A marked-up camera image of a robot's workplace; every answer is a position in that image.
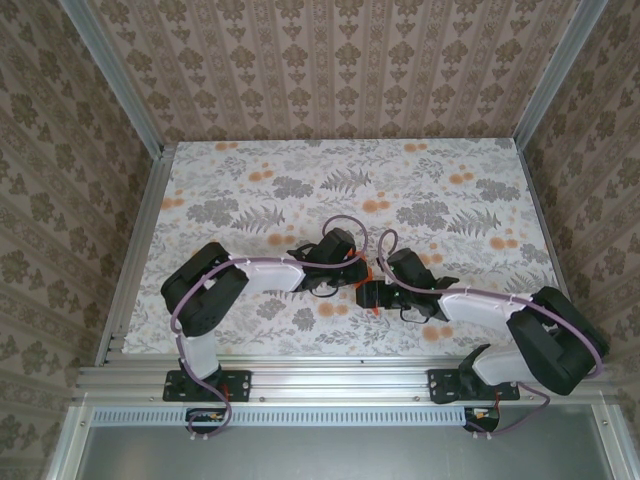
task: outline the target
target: floral wallpaper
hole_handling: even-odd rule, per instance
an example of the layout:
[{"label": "floral wallpaper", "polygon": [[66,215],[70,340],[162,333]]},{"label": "floral wallpaper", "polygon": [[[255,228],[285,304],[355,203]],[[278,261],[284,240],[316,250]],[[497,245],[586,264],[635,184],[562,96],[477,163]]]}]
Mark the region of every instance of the floral wallpaper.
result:
[{"label": "floral wallpaper", "polygon": [[90,0],[166,143],[510,137],[577,0]]},{"label": "floral wallpaper", "polygon": [[[367,227],[376,278],[376,242],[392,226],[436,277],[513,293],[556,284],[512,139],[187,142],[176,151],[124,351],[176,353],[160,286],[207,243],[278,257],[319,242],[336,214]],[[357,226],[335,226],[361,244]],[[406,317],[423,321],[415,310]],[[352,286],[330,298],[241,295],[216,336],[231,355],[467,355],[508,341],[468,322],[376,315],[357,306]]]},{"label": "floral wallpaper", "polygon": [[56,1],[0,2],[0,478],[45,471],[148,158]]},{"label": "floral wallpaper", "polygon": [[609,1],[526,158],[573,299],[640,428],[640,1]]}]

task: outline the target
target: black bracket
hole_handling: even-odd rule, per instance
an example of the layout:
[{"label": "black bracket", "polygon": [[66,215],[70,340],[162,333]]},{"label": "black bracket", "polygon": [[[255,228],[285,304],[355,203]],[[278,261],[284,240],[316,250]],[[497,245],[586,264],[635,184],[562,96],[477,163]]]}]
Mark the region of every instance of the black bracket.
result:
[{"label": "black bracket", "polygon": [[[222,370],[216,389],[230,402],[248,402],[251,394],[249,370]],[[162,400],[165,402],[219,402],[212,392],[195,383],[183,370],[167,372]]]},{"label": "black bracket", "polygon": [[496,400],[496,395],[500,396],[501,401],[520,400],[520,390],[510,383],[481,385],[474,390],[463,388],[460,370],[457,368],[427,370],[427,378],[431,401],[438,405],[461,400],[491,402]]}]

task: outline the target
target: table surface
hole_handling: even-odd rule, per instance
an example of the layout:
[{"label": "table surface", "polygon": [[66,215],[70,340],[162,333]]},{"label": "table surface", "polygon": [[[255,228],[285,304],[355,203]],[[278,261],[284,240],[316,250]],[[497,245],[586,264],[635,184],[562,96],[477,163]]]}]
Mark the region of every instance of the table surface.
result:
[{"label": "table surface", "polygon": [[[436,277],[512,293],[557,285],[511,139],[305,140],[181,143],[154,230],[125,353],[176,353],[162,283],[206,243],[280,256],[317,243],[324,221],[348,214],[375,248],[387,228]],[[358,227],[335,226],[362,242]],[[360,309],[355,290],[242,295],[216,330],[230,355],[466,355],[505,343],[467,322],[404,323]]]}]

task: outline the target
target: purple cable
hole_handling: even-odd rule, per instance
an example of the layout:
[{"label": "purple cable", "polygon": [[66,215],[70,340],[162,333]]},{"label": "purple cable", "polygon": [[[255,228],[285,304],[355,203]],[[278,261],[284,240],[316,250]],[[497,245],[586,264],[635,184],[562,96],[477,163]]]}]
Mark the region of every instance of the purple cable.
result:
[{"label": "purple cable", "polygon": [[476,430],[478,430],[478,434],[480,435],[484,435],[485,437],[495,437],[498,435],[504,435],[505,433],[509,433],[512,432],[513,430],[515,430],[518,427],[521,427],[522,425],[524,425],[525,423],[527,423],[529,420],[531,420],[533,417],[535,417],[536,415],[538,415],[542,410],[544,410],[549,403],[551,403],[551,397],[549,395],[547,395],[546,393],[543,393],[539,390],[536,390],[535,388],[530,387],[529,385],[526,385],[522,382],[518,382],[518,386],[524,388],[525,390],[538,395],[542,398],[544,398],[544,402],[542,402],[541,405],[538,405],[535,410],[533,410],[531,413],[529,413],[528,415],[525,415],[524,417],[522,417],[520,420],[518,420],[517,422],[509,425],[508,427],[505,427],[501,430],[498,430],[497,432],[487,432],[484,428],[482,428],[480,425],[477,425],[473,422],[470,422],[467,420],[467,425],[471,425],[473,428],[475,428]]},{"label": "purple cable", "polygon": [[[187,363],[186,356],[185,356],[185,353],[184,353],[184,346],[182,345],[182,339],[180,337],[180,334],[182,333],[182,328],[180,328],[178,326],[178,315],[180,315],[180,312],[182,311],[182,309],[184,308],[186,303],[205,284],[205,282],[207,282],[208,280],[213,278],[218,272],[220,272],[220,271],[224,270],[225,268],[228,268],[228,267],[230,267],[232,265],[248,264],[248,263],[282,263],[282,264],[287,264],[287,265],[296,265],[296,266],[299,266],[299,267],[336,269],[336,268],[348,267],[349,265],[357,262],[360,258],[363,257],[364,252],[367,250],[367,245],[368,245],[368,241],[369,241],[369,238],[368,238],[368,235],[367,235],[367,229],[366,229],[366,227],[364,226],[364,224],[360,220],[358,220],[357,218],[351,217],[349,215],[334,215],[333,217],[329,218],[324,223],[324,225],[322,226],[322,235],[324,236],[326,234],[327,226],[331,222],[333,222],[334,220],[337,220],[339,218],[345,218],[347,220],[351,220],[351,221],[355,222],[360,227],[360,230],[362,231],[362,234],[364,235],[364,242],[363,242],[362,249],[361,249],[360,253],[355,255],[353,258],[347,260],[346,262],[333,263],[333,264],[324,264],[324,263],[301,262],[301,261],[298,261],[298,260],[295,260],[295,259],[281,258],[281,257],[234,258],[232,260],[228,260],[228,261],[226,261],[224,263],[221,263],[220,265],[218,265],[217,267],[213,268],[212,270],[207,272],[205,275],[203,275],[200,278],[200,280],[198,280],[196,282],[196,284],[193,287],[191,287],[191,289],[187,292],[187,294],[184,297],[182,297],[182,299],[178,302],[178,305],[176,305],[176,308],[173,311],[173,314],[171,315],[170,327],[171,327],[171,331],[176,335],[176,344],[178,346],[178,352],[180,354],[180,361],[182,362],[182,365],[184,366],[185,371],[191,377],[191,379],[195,383],[197,383],[198,385],[203,387],[204,389],[209,390],[210,392],[212,392],[216,397],[218,397],[220,399],[220,401],[222,401],[222,403],[224,403],[224,405],[225,405],[225,407],[227,409],[227,413],[225,415],[224,422],[216,430],[214,430],[210,435],[208,435],[208,437],[213,437],[215,435],[218,435],[227,425],[229,425],[229,422],[231,421],[231,412],[232,412],[231,403],[229,403],[229,401],[224,397],[224,395],[222,395],[218,391],[218,389],[216,389],[215,387],[212,387],[208,383],[205,383],[202,380],[200,380],[197,377],[197,375],[195,374],[195,372],[191,369],[189,364]],[[191,416],[191,418],[189,419],[189,423],[187,425],[187,428],[189,429],[189,432],[191,433],[191,435],[197,435],[196,432],[194,432],[193,428],[192,428],[193,419],[196,416],[199,416],[199,415],[196,413],[195,415]]]},{"label": "purple cable", "polygon": [[580,340],[580,342],[584,344],[586,349],[589,350],[589,353],[591,354],[591,356],[593,357],[593,360],[595,361],[596,367],[593,370],[593,372],[587,375],[585,378],[597,377],[602,373],[604,369],[604,366],[602,364],[602,359],[600,358],[600,354],[598,353],[596,348],[593,346],[593,344],[589,341],[589,339],[585,337],[582,334],[582,332],[580,332],[576,327],[574,327],[569,322],[567,322],[564,318],[562,318],[560,315],[557,315],[552,311],[547,310],[546,308],[541,307],[540,305],[537,305],[529,300],[516,297],[515,295],[509,295],[509,294],[498,293],[498,292],[489,292],[489,291],[480,290],[477,288],[446,288],[446,289],[439,289],[439,290],[435,290],[435,289],[426,290],[424,288],[412,287],[411,285],[407,285],[406,283],[401,282],[395,277],[395,275],[389,268],[387,261],[383,258],[383,255],[382,255],[382,242],[384,241],[384,237],[386,237],[389,234],[392,234],[395,240],[393,243],[393,248],[389,251],[389,255],[393,253],[393,250],[395,249],[395,246],[398,243],[398,232],[396,232],[391,228],[388,230],[385,230],[385,232],[380,237],[380,240],[378,240],[378,260],[380,262],[380,266],[382,267],[382,270],[384,270],[384,273],[387,274],[387,276],[391,279],[392,282],[397,283],[405,290],[409,290],[410,292],[415,292],[415,293],[444,295],[444,296],[459,295],[459,294],[466,295],[470,293],[470,294],[479,295],[482,297],[495,298],[497,300],[508,300],[509,302],[518,303],[520,305],[524,305],[525,307],[532,308],[533,310],[536,310],[537,312],[540,312],[543,315],[547,316],[548,318],[556,322],[558,325],[562,325],[564,328],[569,330],[575,337],[578,338],[578,340]]}]

